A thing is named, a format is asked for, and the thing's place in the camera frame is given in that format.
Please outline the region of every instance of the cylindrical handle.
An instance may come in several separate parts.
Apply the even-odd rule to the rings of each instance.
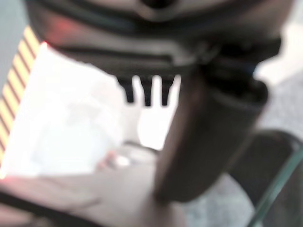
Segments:
[[[158,161],[160,201],[190,201],[207,190],[243,150],[268,96],[253,79],[235,92],[197,75],[183,89]]]

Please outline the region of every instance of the gray surface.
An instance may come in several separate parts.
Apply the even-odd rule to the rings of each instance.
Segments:
[[[20,0],[0,0],[0,89],[27,24]]]
[[[272,89],[259,124],[262,128],[285,130],[303,140],[303,71]]]

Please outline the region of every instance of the blurry object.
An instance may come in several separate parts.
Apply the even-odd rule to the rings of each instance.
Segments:
[[[258,141],[254,125],[267,102],[267,87],[253,78],[254,71],[260,62],[279,53],[280,29],[292,1],[25,3],[41,39],[66,56],[114,74],[129,103],[135,102],[133,75],[139,76],[145,105],[150,106],[153,75],[161,76],[162,104],[166,105],[177,74],[182,78],[180,102],[156,165],[147,155],[117,150],[94,160],[105,161],[101,165],[115,170],[51,179],[59,185],[85,188],[98,196],[98,203],[63,213],[58,207],[50,209],[9,195],[13,192],[2,194],[2,201],[15,206],[12,201],[17,200],[24,210],[64,226],[185,226],[177,202],[205,194],[223,173],[241,166],[241,157]],[[91,125],[90,119],[84,122]],[[286,137],[285,143],[292,141]],[[270,156],[288,148],[270,151]],[[290,146],[290,153],[299,148]],[[278,167],[287,166],[293,157],[281,156]],[[268,178],[269,190],[264,194],[261,188],[258,197],[264,194],[270,201],[277,196],[276,171]],[[252,193],[247,193],[257,204]]]

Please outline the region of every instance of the black cable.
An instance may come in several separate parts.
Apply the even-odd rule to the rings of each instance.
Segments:
[[[0,192],[0,203],[30,212],[39,217],[48,218],[61,227],[104,227],[92,221],[26,201],[6,192]]]

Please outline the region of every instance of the striped pole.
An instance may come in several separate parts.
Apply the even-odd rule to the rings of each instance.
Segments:
[[[32,29],[27,26],[24,30],[18,52],[14,57],[8,73],[8,80],[2,90],[0,99],[0,163],[9,141],[18,108],[29,80],[31,69],[35,63],[40,43]]]

